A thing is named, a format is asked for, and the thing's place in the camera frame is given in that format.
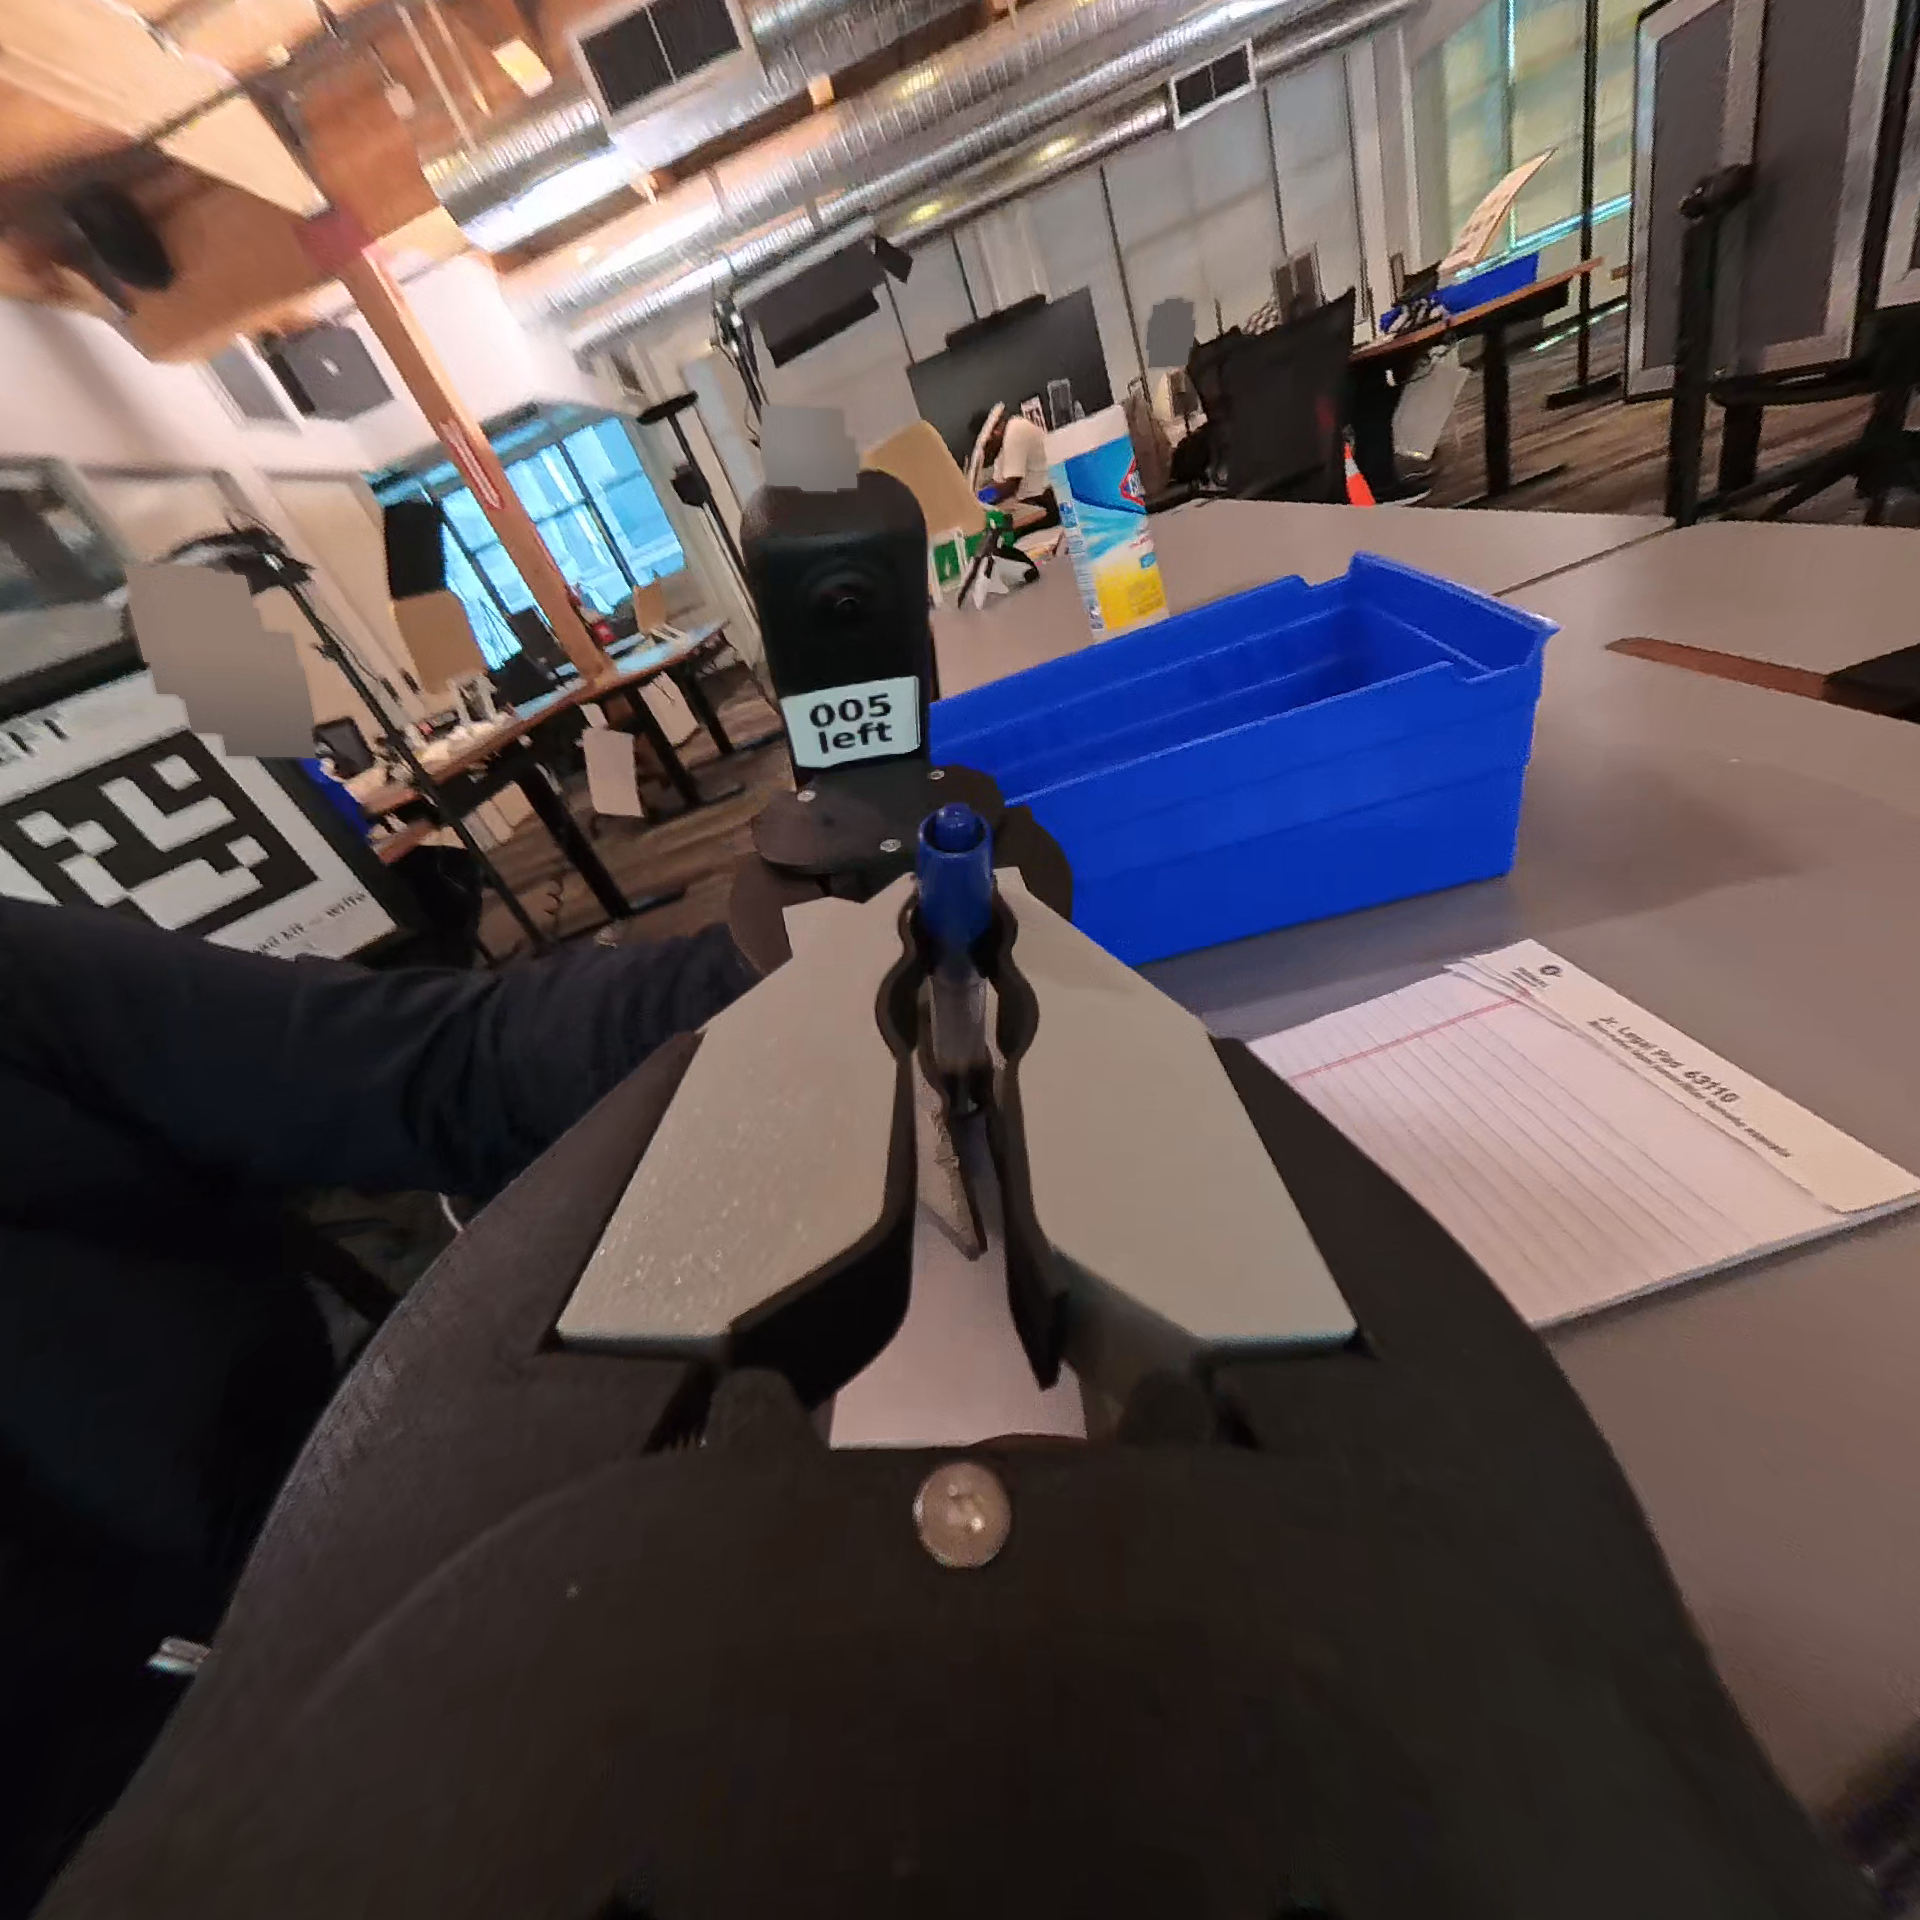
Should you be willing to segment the cleaning wipes canister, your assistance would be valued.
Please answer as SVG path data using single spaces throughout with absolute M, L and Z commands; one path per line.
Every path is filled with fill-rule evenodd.
M 1046 432 L 1046 478 L 1072 575 L 1094 640 L 1167 616 L 1146 485 L 1123 406 Z

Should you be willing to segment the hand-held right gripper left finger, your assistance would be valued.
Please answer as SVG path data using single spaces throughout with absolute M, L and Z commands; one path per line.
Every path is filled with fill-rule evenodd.
M 906 1318 L 919 1206 L 912 880 L 823 900 L 701 1031 L 556 1324 L 563 1348 L 775 1371 L 805 1404 Z

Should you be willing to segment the black monitor screen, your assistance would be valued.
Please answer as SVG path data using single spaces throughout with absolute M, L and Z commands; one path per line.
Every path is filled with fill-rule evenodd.
M 1043 424 L 1094 415 L 1116 404 L 1108 359 L 1088 288 L 1037 294 L 949 334 L 946 347 L 908 368 L 919 419 L 959 467 L 970 463 L 995 404 L 1008 415 L 1037 399 Z

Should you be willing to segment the background office table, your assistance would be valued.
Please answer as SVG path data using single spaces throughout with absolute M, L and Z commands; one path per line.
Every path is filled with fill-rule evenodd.
M 1512 423 L 1511 423 L 1511 390 L 1508 390 L 1508 331 L 1522 323 L 1546 319 L 1568 305 L 1571 288 L 1581 294 L 1589 293 L 1589 277 L 1597 269 L 1596 257 L 1581 257 L 1546 278 L 1536 278 L 1512 293 L 1493 302 L 1467 305 L 1458 312 L 1444 312 L 1423 326 L 1405 328 L 1379 342 L 1356 347 L 1349 356 L 1349 406 L 1352 449 L 1359 478 L 1371 488 L 1376 502 L 1410 500 L 1413 493 L 1404 486 L 1395 441 L 1391 441 L 1391 409 L 1395 395 L 1386 383 L 1388 373 L 1400 373 L 1421 355 L 1451 342 L 1482 341 L 1479 373 L 1482 373 L 1482 467 L 1484 486 L 1467 497 L 1467 507 L 1493 507 L 1512 493 L 1534 488 L 1550 478 L 1566 471 L 1555 463 L 1541 471 L 1515 476 L 1512 471 Z
M 557 764 L 572 752 L 586 758 L 588 747 L 598 736 L 607 736 L 614 744 L 653 761 L 660 781 L 679 800 L 666 814 L 670 823 L 695 809 L 738 800 L 746 783 L 725 781 L 735 744 L 700 684 L 701 661 L 723 641 L 725 624 L 711 622 L 682 640 L 630 647 L 602 678 L 572 678 L 519 710 L 459 726 L 422 752 L 415 752 L 408 741 L 391 747 L 396 767 L 382 776 L 379 787 L 367 791 L 347 787 L 371 825 L 367 853 L 374 875 L 394 883 L 404 904 L 426 904 L 428 893 L 419 889 L 419 873 L 407 873 L 402 865 L 421 849 L 438 849 L 442 837 L 451 835 L 455 849 L 464 855 L 455 862 L 455 877 L 480 883 L 510 909 L 530 947 L 543 951 L 556 937 L 534 924 L 532 911 L 501 877 L 492 855 L 466 830 L 471 814 L 511 789 L 520 793 L 563 865 L 578 875 L 607 924 L 682 900 L 686 893 L 682 887 L 650 896 L 628 896 L 616 887 L 588 830 L 566 805 Z M 670 684 L 687 702 L 695 731 L 715 747 L 709 781 L 686 766 L 645 702 L 645 691 L 655 684 Z

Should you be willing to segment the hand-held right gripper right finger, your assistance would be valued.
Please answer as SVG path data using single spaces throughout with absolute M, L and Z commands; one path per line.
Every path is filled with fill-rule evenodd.
M 1037 1380 L 1331 1352 L 1357 1335 L 1208 1031 L 999 875 L 992 1151 Z

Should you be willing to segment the blue plastic bin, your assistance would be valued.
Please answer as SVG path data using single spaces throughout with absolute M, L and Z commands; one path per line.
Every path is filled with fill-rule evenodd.
M 1511 873 L 1556 622 L 1356 556 L 930 710 L 1143 967 Z

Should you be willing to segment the person's dark clothing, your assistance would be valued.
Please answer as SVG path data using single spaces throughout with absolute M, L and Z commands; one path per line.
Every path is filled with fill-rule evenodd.
M 154 1750 L 397 1291 L 299 1206 L 30 1190 L 2 1229 L 2 1910 Z

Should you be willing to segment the person's left forearm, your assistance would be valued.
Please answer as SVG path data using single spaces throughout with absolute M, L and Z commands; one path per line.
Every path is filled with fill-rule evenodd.
M 4 900 L 11 1225 L 171 1184 L 486 1198 L 758 974 L 723 926 L 495 972 L 270 957 Z

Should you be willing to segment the white lined legal pad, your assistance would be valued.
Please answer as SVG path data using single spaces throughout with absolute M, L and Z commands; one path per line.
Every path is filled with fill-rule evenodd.
M 1519 941 L 1252 1043 L 1532 1328 L 1916 1211 L 1916 1173 Z

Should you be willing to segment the grey framed panel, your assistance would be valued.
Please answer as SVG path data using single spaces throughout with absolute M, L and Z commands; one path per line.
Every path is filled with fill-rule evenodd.
M 1683 204 L 1739 174 L 1714 254 L 1711 369 L 1851 359 L 1894 303 L 1916 5 L 1667 3 L 1635 21 L 1622 395 L 1674 392 Z

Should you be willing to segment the black white marker placard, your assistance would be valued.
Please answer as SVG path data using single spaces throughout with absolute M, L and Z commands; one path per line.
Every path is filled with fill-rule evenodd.
M 354 957 L 415 917 L 294 761 L 80 704 L 4 723 L 2 893 L 274 957 Z

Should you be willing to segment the black office chair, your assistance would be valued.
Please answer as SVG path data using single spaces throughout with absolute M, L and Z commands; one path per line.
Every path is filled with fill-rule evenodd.
M 1352 289 L 1269 331 L 1200 342 L 1188 377 L 1206 423 L 1206 479 L 1252 500 L 1347 502 Z

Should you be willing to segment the blue retractable pen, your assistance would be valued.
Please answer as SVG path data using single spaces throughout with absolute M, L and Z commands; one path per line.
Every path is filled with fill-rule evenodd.
M 949 1236 L 966 1260 L 989 1249 L 995 1093 L 989 975 L 995 932 L 992 832 L 966 803 L 939 805 L 916 843 L 916 939 L 926 963 L 919 997 L 919 1067 L 934 1110 L 934 1164 L 956 1206 Z

